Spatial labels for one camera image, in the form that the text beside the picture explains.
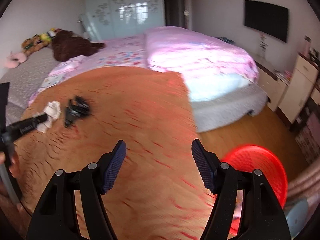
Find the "pink plush toy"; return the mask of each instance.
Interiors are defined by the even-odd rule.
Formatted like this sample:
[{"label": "pink plush toy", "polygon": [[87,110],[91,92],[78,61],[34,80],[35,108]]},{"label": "pink plush toy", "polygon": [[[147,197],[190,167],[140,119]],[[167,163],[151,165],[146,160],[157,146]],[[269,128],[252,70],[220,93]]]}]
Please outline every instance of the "pink plush toy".
[{"label": "pink plush toy", "polygon": [[4,64],[4,66],[7,68],[15,68],[19,66],[20,63],[23,63],[26,60],[27,60],[27,56],[24,53],[20,52],[20,53],[12,54],[11,52],[10,56],[7,57],[7,61]]}]

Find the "doorway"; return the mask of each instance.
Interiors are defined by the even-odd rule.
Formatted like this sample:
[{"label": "doorway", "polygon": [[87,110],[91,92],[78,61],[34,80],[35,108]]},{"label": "doorway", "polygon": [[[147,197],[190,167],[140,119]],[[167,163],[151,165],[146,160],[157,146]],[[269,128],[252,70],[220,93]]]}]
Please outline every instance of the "doorway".
[{"label": "doorway", "polygon": [[164,14],[166,26],[186,28],[185,0],[164,0]]}]

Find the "white tissue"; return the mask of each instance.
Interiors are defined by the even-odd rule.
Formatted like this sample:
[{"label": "white tissue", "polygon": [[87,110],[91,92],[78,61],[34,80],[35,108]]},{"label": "white tissue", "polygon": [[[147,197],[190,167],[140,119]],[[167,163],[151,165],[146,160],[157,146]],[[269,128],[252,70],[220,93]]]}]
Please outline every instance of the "white tissue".
[{"label": "white tissue", "polygon": [[38,124],[37,130],[46,133],[46,131],[52,127],[52,123],[60,117],[60,103],[57,101],[49,102],[43,112],[48,115],[48,119],[47,121]]}]

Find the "pink bedspread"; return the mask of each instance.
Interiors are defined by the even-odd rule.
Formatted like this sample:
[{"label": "pink bedspread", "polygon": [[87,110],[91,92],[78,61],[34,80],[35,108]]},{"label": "pink bedspread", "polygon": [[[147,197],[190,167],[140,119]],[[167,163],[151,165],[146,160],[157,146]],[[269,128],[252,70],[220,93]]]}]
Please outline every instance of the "pink bedspread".
[{"label": "pink bedspread", "polygon": [[180,27],[159,27],[146,31],[148,66],[152,70],[174,71],[184,79],[237,73],[256,82],[255,61],[244,50],[219,39]]},{"label": "pink bedspread", "polygon": [[90,57],[78,56],[61,62],[50,72],[41,87],[33,93],[28,104],[31,105],[38,94],[45,89],[92,69],[110,66],[147,68],[143,34],[107,40],[104,43],[107,46]]}]

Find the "white wall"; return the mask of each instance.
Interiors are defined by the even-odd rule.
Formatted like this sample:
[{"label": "white wall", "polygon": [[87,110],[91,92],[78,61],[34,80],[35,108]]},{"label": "white wall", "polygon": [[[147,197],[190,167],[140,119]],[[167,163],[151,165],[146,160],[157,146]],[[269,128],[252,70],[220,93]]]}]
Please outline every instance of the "white wall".
[{"label": "white wall", "polygon": [[[259,32],[243,26],[243,0],[192,0],[193,26],[197,32],[225,36],[239,47],[257,52]],[[266,59],[278,70],[292,70],[297,51],[307,35],[312,47],[320,51],[320,22],[306,0],[257,0],[289,8],[288,41],[267,36]]]},{"label": "white wall", "polygon": [[21,51],[22,42],[51,28],[81,34],[78,16],[82,0],[12,0],[0,19],[0,77],[10,51]]}]

